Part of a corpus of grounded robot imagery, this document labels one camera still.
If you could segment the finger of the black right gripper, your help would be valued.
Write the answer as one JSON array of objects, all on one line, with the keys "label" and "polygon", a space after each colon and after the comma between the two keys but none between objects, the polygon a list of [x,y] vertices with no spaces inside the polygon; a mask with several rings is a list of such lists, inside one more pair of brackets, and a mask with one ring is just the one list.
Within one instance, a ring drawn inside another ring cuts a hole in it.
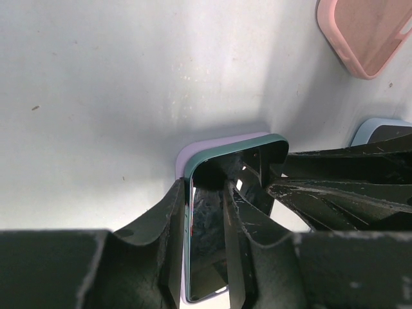
[{"label": "finger of the black right gripper", "polygon": [[291,153],[283,174],[292,178],[411,183],[411,135],[342,149]]},{"label": "finger of the black right gripper", "polygon": [[317,231],[411,231],[411,185],[272,182],[267,193]]}]

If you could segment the purple-edged black phone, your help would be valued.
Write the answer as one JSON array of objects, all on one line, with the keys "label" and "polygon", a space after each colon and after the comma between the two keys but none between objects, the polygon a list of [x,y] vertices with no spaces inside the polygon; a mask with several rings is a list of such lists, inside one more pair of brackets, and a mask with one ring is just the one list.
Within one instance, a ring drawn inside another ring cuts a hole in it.
[{"label": "purple-edged black phone", "polygon": [[368,140],[369,144],[382,142],[385,140],[394,139],[397,137],[405,136],[411,134],[412,127],[411,126],[390,126],[390,125],[381,125],[376,128]]}]

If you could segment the pink phone case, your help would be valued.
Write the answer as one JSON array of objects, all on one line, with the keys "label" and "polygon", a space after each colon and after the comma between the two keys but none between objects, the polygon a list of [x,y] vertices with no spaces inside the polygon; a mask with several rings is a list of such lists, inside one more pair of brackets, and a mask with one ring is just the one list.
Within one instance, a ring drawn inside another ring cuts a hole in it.
[{"label": "pink phone case", "polygon": [[348,71],[371,80],[411,35],[411,1],[319,1],[317,22]]}]

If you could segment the teal-edged black phone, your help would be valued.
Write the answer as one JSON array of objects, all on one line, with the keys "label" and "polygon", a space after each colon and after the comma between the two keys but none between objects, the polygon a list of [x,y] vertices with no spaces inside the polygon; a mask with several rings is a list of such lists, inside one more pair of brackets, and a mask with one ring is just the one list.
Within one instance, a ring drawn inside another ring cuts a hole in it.
[{"label": "teal-edged black phone", "polygon": [[288,142],[270,134],[206,149],[185,169],[185,202],[191,208],[186,288],[190,302],[200,302],[228,289],[224,231],[224,189],[230,181],[245,199],[269,215],[274,199],[264,186],[270,169],[280,171]]}]

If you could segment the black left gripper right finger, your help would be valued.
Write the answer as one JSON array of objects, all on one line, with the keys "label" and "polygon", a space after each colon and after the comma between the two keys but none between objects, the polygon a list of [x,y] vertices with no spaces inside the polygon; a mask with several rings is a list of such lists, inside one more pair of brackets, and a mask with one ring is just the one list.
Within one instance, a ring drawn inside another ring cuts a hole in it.
[{"label": "black left gripper right finger", "polygon": [[410,308],[411,233],[296,233],[224,190],[232,308]]}]

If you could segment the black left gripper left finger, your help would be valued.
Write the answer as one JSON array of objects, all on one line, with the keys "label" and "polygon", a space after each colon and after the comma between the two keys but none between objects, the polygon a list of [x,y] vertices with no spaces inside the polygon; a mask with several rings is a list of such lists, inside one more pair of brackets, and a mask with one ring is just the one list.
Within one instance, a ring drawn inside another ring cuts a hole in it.
[{"label": "black left gripper left finger", "polygon": [[2,308],[178,308],[185,185],[110,230],[1,232]]}]

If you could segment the light blue phone case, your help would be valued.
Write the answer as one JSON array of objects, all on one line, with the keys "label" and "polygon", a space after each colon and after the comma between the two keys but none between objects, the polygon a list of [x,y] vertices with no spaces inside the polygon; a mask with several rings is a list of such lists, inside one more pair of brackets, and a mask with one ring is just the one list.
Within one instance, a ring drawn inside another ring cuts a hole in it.
[{"label": "light blue phone case", "polygon": [[411,126],[411,122],[406,122],[404,120],[389,119],[389,118],[370,118],[364,121],[358,128],[357,132],[354,134],[350,146],[358,146],[368,144],[368,140],[372,132],[381,125],[390,126]]}]

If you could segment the lilac phone case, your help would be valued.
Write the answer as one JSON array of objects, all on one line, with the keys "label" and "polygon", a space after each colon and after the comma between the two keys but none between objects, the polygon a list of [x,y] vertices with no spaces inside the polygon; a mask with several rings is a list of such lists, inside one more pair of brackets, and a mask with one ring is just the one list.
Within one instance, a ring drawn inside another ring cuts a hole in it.
[{"label": "lilac phone case", "polygon": [[[220,147],[227,144],[233,144],[243,140],[248,140],[251,138],[258,138],[261,136],[269,135],[267,132],[257,132],[249,133],[244,135],[228,136],[222,138],[215,138],[209,140],[203,140],[199,142],[194,142],[185,146],[177,156],[176,165],[175,165],[175,178],[185,178],[185,169],[189,166],[188,161],[197,153],[204,151],[206,149],[212,149],[215,147]],[[189,235],[190,227],[189,223],[191,220],[190,215],[191,208],[188,206],[188,203],[185,203],[185,219],[184,219],[184,238],[183,238],[183,251],[182,251],[182,282],[181,282],[181,291],[180,297],[181,302],[187,306],[193,306],[194,302],[189,301],[189,294],[186,288],[186,273],[188,267],[188,253],[189,253]]]}]

